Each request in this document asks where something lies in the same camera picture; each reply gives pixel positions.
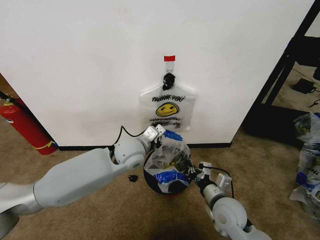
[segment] black object on floor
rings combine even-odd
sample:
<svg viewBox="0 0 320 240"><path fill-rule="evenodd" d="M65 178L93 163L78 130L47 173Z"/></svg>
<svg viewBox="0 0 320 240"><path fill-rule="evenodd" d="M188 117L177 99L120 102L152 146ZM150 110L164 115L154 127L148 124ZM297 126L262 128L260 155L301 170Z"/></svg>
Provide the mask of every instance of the black object on floor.
<svg viewBox="0 0 320 240"><path fill-rule="evenodd" d="M303 142L296 138L294 120L305 114L305 111L261 103L250 109L242 126L248 134L301 148Z"/></svg>
<svg viewBox="0 0 320 240"><path fill-rule="evenodd" d="M313 81L300 78L300 80L297 82L296 85L292 87L292 89L303 94L313 93L316 90L314 84L315 83Z"/></svg>
<svg viewBox="0 0 320 240"><path fill-rule="evenodd" d="M137 175L129 175L129 181L130 182L136 182L138 180L138 176Z"/></svg>

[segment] black baseboard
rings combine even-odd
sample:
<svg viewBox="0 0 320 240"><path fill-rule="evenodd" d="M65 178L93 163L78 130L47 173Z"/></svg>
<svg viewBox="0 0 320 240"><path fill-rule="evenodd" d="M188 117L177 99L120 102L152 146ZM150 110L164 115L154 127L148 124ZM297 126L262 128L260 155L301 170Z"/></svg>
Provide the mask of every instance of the black baseboard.
<svg viewBox="0 0 320 240"><path fill-rule="evenodd" d="M231 142L188 144L188 147L191 149L230 148Z"/></svg>
<svg viewBox="0 0 320 240"><path fill-rule="evenodd" d="M208 148L230 148L231 142L229 143L199 143L199 144L188 144L191 149L208 149ZM59 146L60 151L89 151L92 149L104 149L107 146Z"/></svg>

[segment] black cable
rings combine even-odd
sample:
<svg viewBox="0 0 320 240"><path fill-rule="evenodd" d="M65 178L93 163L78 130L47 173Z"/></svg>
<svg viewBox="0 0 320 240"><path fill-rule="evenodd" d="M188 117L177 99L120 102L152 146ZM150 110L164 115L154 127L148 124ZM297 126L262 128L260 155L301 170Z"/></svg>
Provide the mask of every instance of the black cable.
<svg viewBox="0 0 320 240"><path fill-rule="evenodd" d="M315 100L312 105L309 106L309 108L313 107L314 105L318 105L319 103L317 103L318 101L320 101L320 98Z"/></svg>
<svg viewBox="0 0 320 240"><path fill-rule="evenodd" d="M119 132L119 136L118 136L118 138L116 139L116 141L115 141L115 143L114 143L113 145L115 145L115 144L119 141L119 139L120 139L120 137L121 137L121 134L122 134L122 129L123 129L130 137L133 137L133 138L138 137L138 136L140 136L141 134L143 134L143 133L145 132L145 130L143 130L143 132L139 133L138 135L132 135L131 133L129 133L129 132L127 131L127 129L126 129L123 125L121 125L120 132Z"/></svg>
<svg viewBox="0 0 320 240"><path fill-rule="evenodd" d="M207 169L214 169L214 170L218 170L218 171L224 172L225 174L227 174L231 178L231 175L226 170L224 170L222 168L213 167L213 166L203 166L203 167L207 168ZM231 180L231 194L232 194L232 198L234 199L235 198L235 192L234 192L233 180Z"/></svg>

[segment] smiley face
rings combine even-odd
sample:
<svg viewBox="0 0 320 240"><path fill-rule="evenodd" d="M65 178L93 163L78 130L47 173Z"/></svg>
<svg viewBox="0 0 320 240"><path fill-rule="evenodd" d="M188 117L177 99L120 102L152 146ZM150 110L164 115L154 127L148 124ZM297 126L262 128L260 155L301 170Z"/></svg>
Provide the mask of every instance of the smiley face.
<svg viewBox="0 0 320 240"><path fill-rule="evenodd" d="M179 107L172 103L172 102L166 102L164 104L162 104L156 111L155 113L159 116L159 117L168 117L171 116L173 114L176 114L179 112Z"/></svg>

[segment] trash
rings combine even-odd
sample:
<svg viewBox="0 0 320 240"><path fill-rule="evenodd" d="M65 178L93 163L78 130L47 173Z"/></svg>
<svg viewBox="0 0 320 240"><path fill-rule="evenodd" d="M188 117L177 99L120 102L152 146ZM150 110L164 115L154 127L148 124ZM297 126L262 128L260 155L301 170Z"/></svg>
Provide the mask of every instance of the trash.
<svg viewBox="0 0 320 240"><path fill-rule="evenodd" d="M296 183L290 200L303 203L304 210L320 221L320 114L308 113L294 120L297 139L304 142L299 154Z"/></svg>
<svg viewBox="0 0 320 240"><path fill-rule="evenodd" d="M162 145L152 152L144 165L144 170L155 180L146 178L149 186L160 193L177 194L189 186L190 168L193 167L190 149L182 137L175 132L166 130L162 136Z"/></svg>
<svg viewBox="0 0 320 240"><path fill-rule="evenodd" d="M130 182L136 182L138 180L138 176L137 175L129 175L129 181Z"/></svg>

